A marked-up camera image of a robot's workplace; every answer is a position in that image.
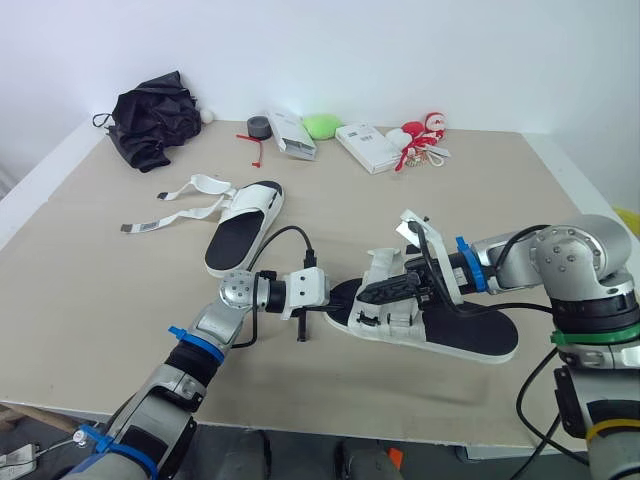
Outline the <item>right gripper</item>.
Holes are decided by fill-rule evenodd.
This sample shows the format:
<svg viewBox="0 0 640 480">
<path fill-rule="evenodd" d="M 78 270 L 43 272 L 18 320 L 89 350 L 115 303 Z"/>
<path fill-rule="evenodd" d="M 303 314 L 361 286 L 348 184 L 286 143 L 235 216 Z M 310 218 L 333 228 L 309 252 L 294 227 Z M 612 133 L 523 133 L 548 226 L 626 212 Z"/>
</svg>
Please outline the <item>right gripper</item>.
<svg viewBox="0 0 640 480">
<path fill-rule="evenodd" d="M 432 257 L 414 257 L 404 263 L 405 274 L 370 283 L 359 293 L 364 303 L 394 303 L 416 295 L 436 303 L 452 302 L 439 262 Z M 307 341 L 307 309 L 299 310 L 297 341 Z"/>
</svg>

